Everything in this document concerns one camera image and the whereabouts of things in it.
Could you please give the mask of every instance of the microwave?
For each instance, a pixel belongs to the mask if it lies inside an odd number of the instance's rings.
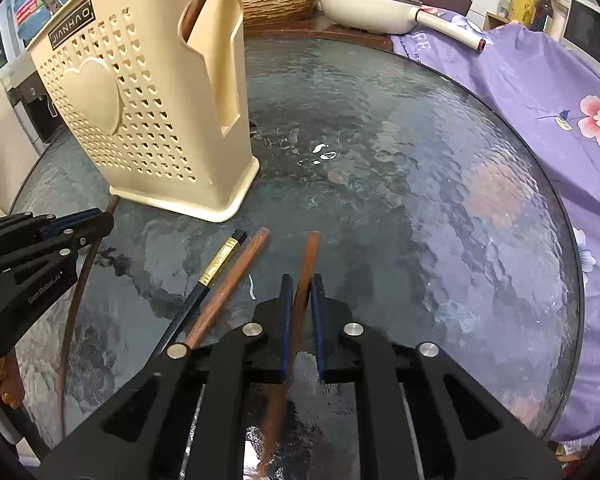
[[[600,74],[600,7],[572,0],[560,43]]]

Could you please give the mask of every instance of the purple tablecloth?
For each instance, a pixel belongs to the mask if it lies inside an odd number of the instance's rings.
[[[477,29],[464,16],[439,15]],[[584,272],[582,355],[554,439],[590,444],[600,434],[600,75],[542,32],[509,24],[478,54],[424,27],[392,37],[394,51],[454,79],[499,113],[538,156],[562,197]]]

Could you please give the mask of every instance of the gold chopstick band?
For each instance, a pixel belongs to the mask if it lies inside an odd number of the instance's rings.
[[[229,257],[231,257],[231,253],[236,246],[238,246],[238,240],[229,238],[218,251],[218,254],[216,254],[214,259],[211,260],[211,263],[208,264],[205,272],[202,273],[202,276],[200,276],[198,281],[205,286],[209,286],[209,283],[211,283],[218,270],[220,270]]]

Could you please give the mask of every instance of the textured glass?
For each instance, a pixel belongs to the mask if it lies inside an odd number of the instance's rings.
[[[70,428],[142,367],[232,230],[265,226],[270,242],[209,342],[275,297],[283,272],[298,278],[306,232],[319,230],[328,296],[394,342],[436,342],[543,436],[573,371],[580,291],[571,228],[520,138],[463,88],[385,52],[259,39],[247,41],[246,59],[260,172],[222,224],[121,202],[78,314]],[[16,210],[61,215],[106,202],[106,183],[65,135]],[[27,409],[50,443],[59,440],[67,301],[18,347]],[[318,382],[309,316],[294,371],[271,477],[357,478],[353,388]],[[261,449],[265,405],[263,389],[252,388],[247,469]]]

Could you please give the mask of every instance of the white frying pan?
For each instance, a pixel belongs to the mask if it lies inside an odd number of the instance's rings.
[[[401,35],[421,23],[478,52],[486,44],[476,34],[429,14],[419,0],[320,0],[320,4],[327,18],[345,27]]]

